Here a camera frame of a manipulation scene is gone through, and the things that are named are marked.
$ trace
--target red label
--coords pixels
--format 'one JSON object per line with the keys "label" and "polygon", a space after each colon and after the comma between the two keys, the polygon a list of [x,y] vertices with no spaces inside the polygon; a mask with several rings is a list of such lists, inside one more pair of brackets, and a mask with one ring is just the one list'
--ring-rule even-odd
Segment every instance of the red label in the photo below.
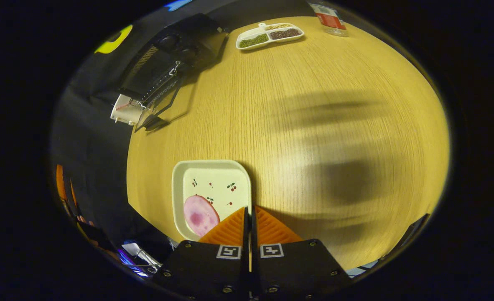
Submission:
{"label": "red label", "polygon": [[338,17],[335,17],[333,15],[325,15],[323,13],[316,13],[316,15],[319,18],[319,21],[329,27],[335,27],[338,29],[346,29],[346,27],[340,22],[340,19]]}

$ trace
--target white divided tray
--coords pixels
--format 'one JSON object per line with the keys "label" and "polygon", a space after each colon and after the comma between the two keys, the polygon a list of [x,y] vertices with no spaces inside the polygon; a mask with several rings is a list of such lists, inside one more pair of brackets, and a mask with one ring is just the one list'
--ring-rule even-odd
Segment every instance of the white divided tray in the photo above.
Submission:
{"label": "white divided tray", "polygon": [[[272,28],[272,26],[279,26],[279,25],[288,25],[288,27],[277,28],[277,29],[268,29],[268,28]],[[288,38],[279,38],[276,40],[271,38],[270,33],[278,32],[278,31],[285,31],[285,30],[288,30],[291,28],[297,29],[301,34],[299,34],[298,36],[290,36]],[[239,46],[239,43],[242,40],[250,40],[251,38],[256,38],[257,36],[260,36],[260,34],[266,34],[268,37],[268,40],[266,42],[263,42],[260,44],[247,46],[247,47],[243,47],[243,48],[241,48]],[[236,48],[241,49],[241,50],[257,49],[257,48],[266,46],[267,44],[272,43],[272,42],[282,43],[282,42],[297,40],[298,38],[301,38],[304,35],[305,35],[305,33],[303,32],[303,30],[300,29],[299,27],[293,25],[292,23],[275,23],[275,24],[270,24],[270,25],[266,25],[266,23],[259,23],[258,28],[243,32],[238,36],[238,39],[236,40]]]}
{"label": "white divided tray", "polygon": [[180,161],[173,169],[171,191],[175,226],[187,240],[200,239],[184,218],[184,202],[190,196],[207,199],[221,221],[240,208],[247,207],[251,214],[251,179],[233,160]]}

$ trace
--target screw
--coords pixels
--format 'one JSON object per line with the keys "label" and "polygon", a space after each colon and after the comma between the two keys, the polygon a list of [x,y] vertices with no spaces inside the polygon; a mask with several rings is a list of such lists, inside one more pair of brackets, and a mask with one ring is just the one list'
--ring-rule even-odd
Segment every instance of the screw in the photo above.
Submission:
{"label": "screw", "polygon": [[230,286],[224,286],[222,289],[223,293],[232,293],[232,288]]}

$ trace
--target seeds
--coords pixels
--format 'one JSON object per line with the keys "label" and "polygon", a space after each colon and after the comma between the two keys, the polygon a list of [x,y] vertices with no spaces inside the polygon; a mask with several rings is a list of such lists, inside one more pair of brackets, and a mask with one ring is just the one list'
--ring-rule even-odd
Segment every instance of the seeds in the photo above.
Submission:
{"label": "seeds", "polygon": [[239,47],[245,48],[245,47],[253,46],[256,44],[264,43],[268,40],[269,40],[269,38],[268,38],[267,34],[261,34],[260,36],[256,36],[255,38],[250,38],[249,40],[241,40],[239,42]]}
{"label": "seeds", "polygon": [[268,27],[266,27],[266,30],[270,31],[271,29],[285,28],[285,27],[291,27],[291,24],[269,25]]}
{"label": "seeds", "polygon": [[272,32],[272,33],[270,33],[270,36],[273,40],[279,40],[280,38],[289,38],[291,36],[298,36],[300,34],[301,34],[301,32],[298,31],[297,29],[290,28],[290,29],[285,30],[285,31]]}

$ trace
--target dark background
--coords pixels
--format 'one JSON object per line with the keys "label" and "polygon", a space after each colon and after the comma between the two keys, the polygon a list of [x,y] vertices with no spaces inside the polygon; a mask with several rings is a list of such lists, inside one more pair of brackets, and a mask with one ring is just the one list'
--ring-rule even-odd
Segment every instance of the dark background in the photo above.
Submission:
{"label": "dark background", "polygon": [[[419,57],[455,133],[452,181],[429,226],[339,299],[494,299],[494,1],[339,3]],[[51,116],[69,78],[90,49],[161,4],[0,6],[0,299],[164,299],[85,242],[47,185]]]}

